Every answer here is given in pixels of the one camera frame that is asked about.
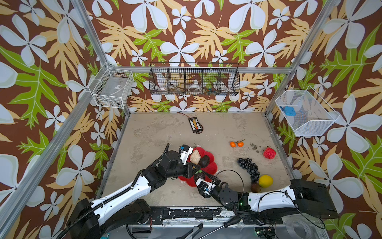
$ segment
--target bunch of black grapes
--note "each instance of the bunch of black grapes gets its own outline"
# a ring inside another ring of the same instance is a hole
[[[251,184],[255,184],[259,181],[260,173],[257,170],[258,167],[256,163],[253,163],[252,159],[239,158],[237,162],[242,169],[245,169],[251,175]]]

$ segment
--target white wire basket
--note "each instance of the white wire basket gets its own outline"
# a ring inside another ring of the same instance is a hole
[[[128,93],[133,85],[133,73],[115,68],[106,69],[92,91],[92,96],[98,106],[123,109]]]
[[[287,90],[276,99],[277,106],[280,107],[281,113],[292,127],[296,137],[322,136],[340,116],[320,94],[312,89],[315,95],[321,99],[320,102],[325,102],[328,105],[327,108],[332,110],[329,113],[308,90],[309,88],[307,90]],[[294,109],[294,116],[285,113],[286,106]]]

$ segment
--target yellow lemon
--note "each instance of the yellow lemon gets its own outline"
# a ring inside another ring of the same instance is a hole
[[[269,187],[273,184],[273,178],[269,175],[263,175],[259,178],[259,185],[263,188]]]

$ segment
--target black tool handle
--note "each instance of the black tool handle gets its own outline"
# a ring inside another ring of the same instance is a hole
[[[237,224],[240,222],[240,220],[241,220],[240,217],[235,216],[235,217],[231,218],[228,222],[224,223],[224,227],[227,228],[231,225]]]

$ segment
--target red plate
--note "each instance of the red plate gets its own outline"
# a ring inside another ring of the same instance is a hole
[[[201,157],[203,157],[204,155],[207,155],[210,157],[210,164],[207,166],[207,167],[203,167],[202,170],[206,173],[209,173],[209,174],[215,174],[217,172],[217,165],[215,163],[215,157],[212,155],[212,153],[208,152],[208,151],[205,151],[204,149],[202,148],[194,148],[194,150],[198,150],[199,154]],[[185,177],[178,177],[180,180],[182,181],[186,181],[186,183],[188,185],[190,185],[191,187],[196,187],[196,184],[195,184],[195,181],[194,181],[194,176],[192,176],[191,178],[185,178]],[[211,182],[212,180],[210,178],[208,178],[206,176],[206,181],[208,182]]]

